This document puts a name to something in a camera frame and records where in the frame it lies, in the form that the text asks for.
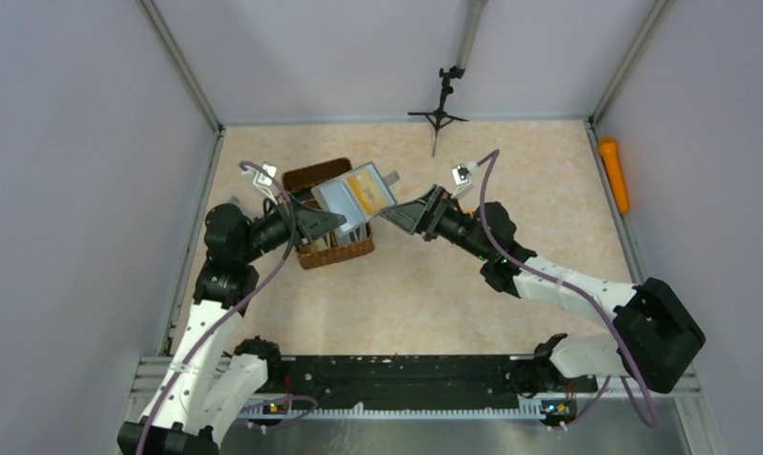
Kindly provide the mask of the gold credit card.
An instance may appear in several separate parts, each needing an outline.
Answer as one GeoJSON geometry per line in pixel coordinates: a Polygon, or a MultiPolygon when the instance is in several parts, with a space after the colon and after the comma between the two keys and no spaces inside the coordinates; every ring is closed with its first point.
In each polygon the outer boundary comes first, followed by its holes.
{"type": "Polygon", "coordinates": [[[361,171],[349,176],[346,182],[358,206],[367,216],[373,216],[392,204],[387,190],[375,173],[361,171]]]}

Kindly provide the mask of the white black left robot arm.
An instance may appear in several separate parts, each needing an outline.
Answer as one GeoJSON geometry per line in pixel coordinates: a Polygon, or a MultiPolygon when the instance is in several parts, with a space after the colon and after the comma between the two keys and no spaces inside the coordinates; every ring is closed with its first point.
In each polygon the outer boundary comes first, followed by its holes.
{"type": "Polygon", "coordinates": [[[221,376],[225,344],[261,280],[253,262],[283,246],[292,251],[345,224],[344,216],[291,200],[250,219],[233,204],[205,218],[207,258],[197,278],[185,331],[154,397],[117,443],[124,454],[217,454],[230,425],[269,379],[266,354],[235,354],[221,376]]]}

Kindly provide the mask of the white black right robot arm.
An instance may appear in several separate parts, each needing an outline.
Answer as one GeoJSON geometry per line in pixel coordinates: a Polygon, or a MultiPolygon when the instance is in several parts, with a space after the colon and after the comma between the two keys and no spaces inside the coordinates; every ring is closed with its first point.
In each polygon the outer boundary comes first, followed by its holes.
{"type": "Polygon", "coordinates": [[[443,238],[480,259],[480,273],[495,291],[554,304],[604,327],[603,335],[560,334],[536,348],[565,378],[629,377],[642,391],[670,393],[706,343],[667,282],[614,282],[555,264],[517,241],[517,226],[499,202],[469,213],[434,186],[381,215],[408,234],[443,238]]]}

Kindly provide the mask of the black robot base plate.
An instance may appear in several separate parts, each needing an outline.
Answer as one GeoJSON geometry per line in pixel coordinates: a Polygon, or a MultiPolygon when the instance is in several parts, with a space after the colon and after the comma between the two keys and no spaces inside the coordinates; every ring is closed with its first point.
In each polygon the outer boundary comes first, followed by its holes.
{"type": "Polygon", "coordinates": [[[480,385],[537,395],[594,392],[595,376],[568,379],[531,355],[284,355],[269,364],[261,393],[313,394],[336,386],[480,385]]]}

